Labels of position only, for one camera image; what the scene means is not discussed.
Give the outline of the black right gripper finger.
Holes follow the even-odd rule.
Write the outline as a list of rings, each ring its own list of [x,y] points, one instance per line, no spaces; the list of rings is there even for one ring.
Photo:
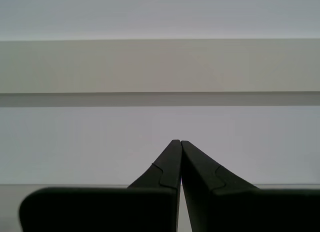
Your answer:
[[[181,179],[193,231],[319,231],[318,189],[261,189],[182,141]]]
[[[181,142],[173,140],[126,188],[47,187],[20,204],[23,231],[176,231]]]

